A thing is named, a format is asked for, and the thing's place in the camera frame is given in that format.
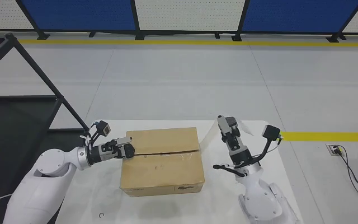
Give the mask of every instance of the white pegboard panel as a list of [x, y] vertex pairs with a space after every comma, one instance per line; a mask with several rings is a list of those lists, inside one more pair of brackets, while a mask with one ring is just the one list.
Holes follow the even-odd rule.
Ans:
[[343, 32], [358, 32], [358, 13], [356, 13]]
[[135, 0], [141, 30], [236, 31], [245, 0]]
[[0, 0], [0, 30], [33, 29], [15, 0]]

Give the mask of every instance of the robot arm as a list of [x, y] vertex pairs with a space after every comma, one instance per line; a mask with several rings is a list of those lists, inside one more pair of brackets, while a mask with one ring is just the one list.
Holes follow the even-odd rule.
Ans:
[[41, 154], [12, 194], [3, 223], [46, 224], [62, 204], [76, 169], [84, 170], [112, 158], [134, 156], [130, 137], [98, 146], [92, 146], [93, 142], [70, 152], [51, 149]]
[[218, 116], [222, 141], [226, 143], [229, 156], [234, 165], [214, 165], [235, 174], [237, 182], [245, 186], [245, 195], [239, 196], [240, 205], [252, 224], [294, 224], [298, 219], [288, 204], [280, 188], [272, 183], [268, 185], [260, 179], [263, 168], [259, 161], [267, 154], [272, 141], [282, 140], [279, 128], [265, 126], [262, 136], [267, 139], [260, 155], [251, 156], [247, 146], [241, 140], [241, 134], [234, 117]]

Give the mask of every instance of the wall outlet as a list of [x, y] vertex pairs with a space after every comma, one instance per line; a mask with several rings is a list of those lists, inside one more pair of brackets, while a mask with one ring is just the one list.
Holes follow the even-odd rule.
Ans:
[[333, 148], [333, 146], [336, 146], [336, 144], [326, 144], [326, 146], [331, 156], [339, 156], [339, 154], [335, 153], [335, 148]]

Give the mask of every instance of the yellow floor line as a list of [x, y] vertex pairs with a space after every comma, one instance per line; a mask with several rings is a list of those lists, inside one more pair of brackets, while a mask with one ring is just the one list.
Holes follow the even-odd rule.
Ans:
[[358, 142], [356, 132], [282, 132], [291, 142]]
[[337, 46], [358, 47], [358, 43], [278, 42], [278, 41], [204, 41], [204, 40], [19, 40], [21, 44], [186, 44], [186, 45], [253, 45], [253, 46]]

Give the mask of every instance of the box flap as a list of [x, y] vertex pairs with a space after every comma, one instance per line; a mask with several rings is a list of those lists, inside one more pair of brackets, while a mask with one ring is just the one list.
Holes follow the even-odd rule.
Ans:
[[201, 154], [134, 156], [123, 159], [121, 189], [203, 183]]
[[196, 128], [128, 131], [136, 155], [187, 152], [199, 150]]

